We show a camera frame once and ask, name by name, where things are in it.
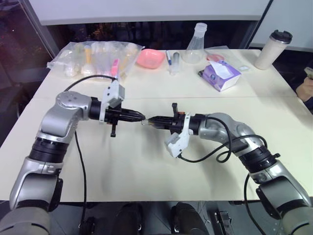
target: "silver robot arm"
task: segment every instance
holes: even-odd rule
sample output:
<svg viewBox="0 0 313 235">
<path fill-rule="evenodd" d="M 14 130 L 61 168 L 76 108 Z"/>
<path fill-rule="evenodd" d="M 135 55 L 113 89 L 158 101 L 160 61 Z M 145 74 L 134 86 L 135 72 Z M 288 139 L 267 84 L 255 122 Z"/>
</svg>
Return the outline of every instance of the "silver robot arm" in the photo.
<svg viewBox="0 0 313 235">
<path fill-rule="evenodd" d="M 227 124 L 232 138 L 254 134 L 242 122 L 234 121 L 229 115 L 215 113 L 215 117 Z M 227 142 L 224 126 L 211 119 L 203 119 L 199 127 L 201 139 Z M 246 138 L 234 142 L 233 153 L 239 157 L 250 177 L 260 186 L 256 192 L 270 216 L 282 219 L 286 234 L 313 234 L 313 208 L 310 198 L 299 182 L 284 165 L 272 155 L 258 138 Z"/>
<path fill-rule="evenodd" d="M 171 131 L 172 135 L 165 144 L 173 157 L 180 157 L 183 149 L 188 146 L 189 135 L 227 143 L 227 131 L 218 120 L 228 127 L 232 140 L 255 134 L 249 126 L 233 120 L 227 114 L 191 116 L 178 112 L 176 103 L 172 107 L 174 117 L 152 117 L 149 124 L 157 129 Z M 299 182 L 277 160 L 279 154 L 272 155 L 257 137 L 233 141 L 232 152 L 239 157 L 254 182 L 259 184 L 256 192 L 264 208 L 270 216 L 282 219 L 285 232 L 294 235 L 313 234 L 313 208 L 310 198 Z"/>
<path fill-rule="evenodd" d="M 134 122 L 145 118 L 137 111 L 122 109 L 123 99 L 124 88 L 116 80 L 104 91 L 102 101 L 72 91 L 56 97 L 12 188 L 12 211 L 0 221 L 0 235 L 50 234 L 48 212 L 59 205 L 63 186 L 59 174 L 78 122 L 94 119 L 110 123 L 111 136 L 115 137 L 119 120 Z"/>
</svg>

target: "white wall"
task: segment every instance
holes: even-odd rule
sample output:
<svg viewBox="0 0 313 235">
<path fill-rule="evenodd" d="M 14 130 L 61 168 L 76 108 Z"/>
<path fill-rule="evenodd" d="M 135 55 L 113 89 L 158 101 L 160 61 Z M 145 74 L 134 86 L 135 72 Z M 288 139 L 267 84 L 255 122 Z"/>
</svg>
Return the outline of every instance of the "white wall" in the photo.
<svg viewBox="0 0 313 235">
<path fill-rule="evenodd" d="M 259 20 L 268 0 L 29 0 L 42 25 Z"/>
<path fill-rule="evenodd" d="M 293 35 L 287 49 L 313 51 L 313 0 L 274 0 L 250 46 L 263 47 L 276 29 Z"/>
</svg>

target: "pink plastic dish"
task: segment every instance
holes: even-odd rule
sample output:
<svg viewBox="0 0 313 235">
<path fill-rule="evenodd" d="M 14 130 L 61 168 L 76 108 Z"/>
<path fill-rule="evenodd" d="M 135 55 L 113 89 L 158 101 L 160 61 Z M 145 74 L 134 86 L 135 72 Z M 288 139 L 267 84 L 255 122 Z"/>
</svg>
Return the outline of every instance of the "pink plastic dish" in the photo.
<svg viewBox="0 0 313 235">
<path fill-rule="evenodd" d="M 224 60 L 224 57 L 218 54 L 209 54 L 206 58 L 208 61 L 212 60 L 215 62 L 219 62 L 220 60 Z"/>
<path fill-rule="evenodd" d="M 141 51 L 137 59 L 137 64 L 145 68 L 156 69 L 161 65 L 164 58 L 164 52 L 153 49 L 144 49 Z"/>
</svg>

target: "purple box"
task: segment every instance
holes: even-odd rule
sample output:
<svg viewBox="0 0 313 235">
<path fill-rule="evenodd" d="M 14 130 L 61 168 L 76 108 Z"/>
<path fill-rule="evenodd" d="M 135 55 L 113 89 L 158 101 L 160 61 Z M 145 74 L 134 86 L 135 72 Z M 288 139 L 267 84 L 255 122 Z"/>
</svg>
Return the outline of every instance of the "purple box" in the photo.
<svg viewBox="0 0 313 235">
<path fill-rule="evenodd" d="M 210 62 L 202 77 L 219 92 L 234 86 L 241 73 L 225 61 Z"/>
</svg>

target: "white tumbler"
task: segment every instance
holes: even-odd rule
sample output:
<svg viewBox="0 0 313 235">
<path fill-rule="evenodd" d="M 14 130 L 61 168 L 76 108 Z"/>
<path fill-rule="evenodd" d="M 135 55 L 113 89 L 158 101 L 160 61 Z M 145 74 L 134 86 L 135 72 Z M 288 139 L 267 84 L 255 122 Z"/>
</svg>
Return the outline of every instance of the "white tumbler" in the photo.
<svg viewBox="0 0 313 235">
<path fill-rule="evenodd" d="M 255 61 L 254 66 L 261 70 L 266 70 L 283 52 L 286 46 L 291 42 L 292 34 L 284 31 L 275 30 L 270 35 L 268 41 L 263 47 L 261 54 Z"/>
</svg>

